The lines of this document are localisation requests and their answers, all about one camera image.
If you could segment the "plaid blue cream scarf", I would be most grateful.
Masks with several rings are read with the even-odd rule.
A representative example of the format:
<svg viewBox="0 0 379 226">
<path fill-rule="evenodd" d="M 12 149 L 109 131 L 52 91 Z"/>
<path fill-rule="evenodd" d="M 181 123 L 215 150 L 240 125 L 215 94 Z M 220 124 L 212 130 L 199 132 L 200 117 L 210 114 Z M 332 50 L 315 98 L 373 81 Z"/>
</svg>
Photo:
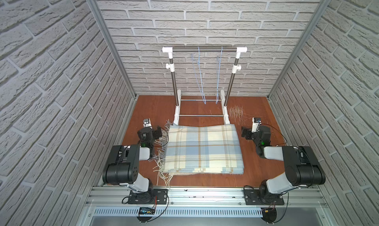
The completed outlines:
<svg viewBox="0 0 379 226">
<path fill-rule="evenodd" d="M 154 171 L 166 186 L 174 176 L 244 173 L 242 150 L 234 124 L 194 127 L 167 122 L 156 144 Z"/>
</svg>

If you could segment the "blue wire hanger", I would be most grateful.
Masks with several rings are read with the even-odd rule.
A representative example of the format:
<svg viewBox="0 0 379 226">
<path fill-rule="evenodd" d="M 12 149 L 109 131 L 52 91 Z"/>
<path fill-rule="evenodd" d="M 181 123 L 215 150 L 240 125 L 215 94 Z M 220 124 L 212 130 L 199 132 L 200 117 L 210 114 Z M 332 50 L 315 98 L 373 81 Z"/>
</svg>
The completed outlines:
<svg viewBox="0 0 379 226">
<path fill-rule="evenodd" d="M 200 65 L 200 48 L 197 48 L 197 59 L 195 59 L 194 54 L 191 54 L 191 64 L 192 69 L 195 75 L 195 81 L 197 84 L 197 87 L 200 92 L 201 99 L 204 104 L 206 104 L 206 98 L 204 93 L 204 87 L 203 87 L 203 80 L 202 80 L 202 71 L 201 71 L 201 65 Z"/>
<path fill-rule="evenodd" d="M 219 83 L 220 83 L 220 71 L 221 71 L 221 61 L 222 61 L 222 55 L 223 55 L 223 47 L 221 47 L 220 55 L 217 57 L 217 68 L 216 68 L 216 99 L 215 103 L 218 104 L 220 98 L 219 98 Z"/>
</svg>

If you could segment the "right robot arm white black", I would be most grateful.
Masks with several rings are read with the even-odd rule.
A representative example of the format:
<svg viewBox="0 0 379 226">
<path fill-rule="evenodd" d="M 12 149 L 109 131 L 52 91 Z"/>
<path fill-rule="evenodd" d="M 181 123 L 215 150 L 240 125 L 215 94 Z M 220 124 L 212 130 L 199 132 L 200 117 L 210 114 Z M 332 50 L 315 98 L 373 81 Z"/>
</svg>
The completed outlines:
<svg viewBox="0 0 379 226">
<path fill-rule="evenodd" d="M 241 128 L 241 136 L 254 141 L 260 158 L 284 163 L 285 171 L 261 182 L 259 189 L 245 190 L 246 203 L 283 205 L 282 195 L 299 187 L 323 185 L 326 174 L 309 146 L 270 146 L 271 131 L 267 126 Z"/>
</svg>

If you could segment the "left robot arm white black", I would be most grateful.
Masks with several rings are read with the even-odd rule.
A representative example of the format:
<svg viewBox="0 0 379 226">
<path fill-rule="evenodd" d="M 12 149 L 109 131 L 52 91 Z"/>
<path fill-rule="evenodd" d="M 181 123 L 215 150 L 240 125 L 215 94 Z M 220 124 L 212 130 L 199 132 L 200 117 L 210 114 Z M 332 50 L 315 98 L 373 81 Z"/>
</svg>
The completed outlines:
<svg viewBox="0 0 379 226">
<path fill-rule="evenodd" d="M 158 197 L 154 194 L 152 181 L 139 173 L 139 163 L 153 158 L 155 141 L 162 137 L 162 130 L 161 127 L 144 127 L 137 134 L 137 144 L 112 146 L 102 180 L 105 184 L 129 188 L 129 196 L 121 201 L 122 204 L 156 204 Z"/>
</svg>

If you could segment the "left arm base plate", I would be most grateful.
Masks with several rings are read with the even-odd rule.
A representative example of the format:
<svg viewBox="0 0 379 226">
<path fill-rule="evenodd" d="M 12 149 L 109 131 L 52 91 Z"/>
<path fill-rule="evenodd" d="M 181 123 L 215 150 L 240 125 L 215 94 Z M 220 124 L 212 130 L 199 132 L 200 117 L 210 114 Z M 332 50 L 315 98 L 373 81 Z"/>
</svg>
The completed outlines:
<svg viewBox="0 0 379 226">
<path fill-rule="evenodd" d="M 157 188 L 144 193 L 131 192 L 127 204 L 154 204 L 166 205 L 168 200 L 168 189 Z"/>
</svg>

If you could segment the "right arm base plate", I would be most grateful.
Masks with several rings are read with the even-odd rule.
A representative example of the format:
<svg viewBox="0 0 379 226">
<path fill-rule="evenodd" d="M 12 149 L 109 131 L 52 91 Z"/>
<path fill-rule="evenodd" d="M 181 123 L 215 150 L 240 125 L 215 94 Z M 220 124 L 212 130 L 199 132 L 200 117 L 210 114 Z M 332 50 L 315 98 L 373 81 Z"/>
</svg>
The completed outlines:
<svg viewBox="0 0 379 226">
<path fill-rule="evenodd" d="M 261 193 L 261 190 L 244 186 L 244 200 L 246 205 L 284 205 L 283 196 L 280 194 Z"/>
</svg>

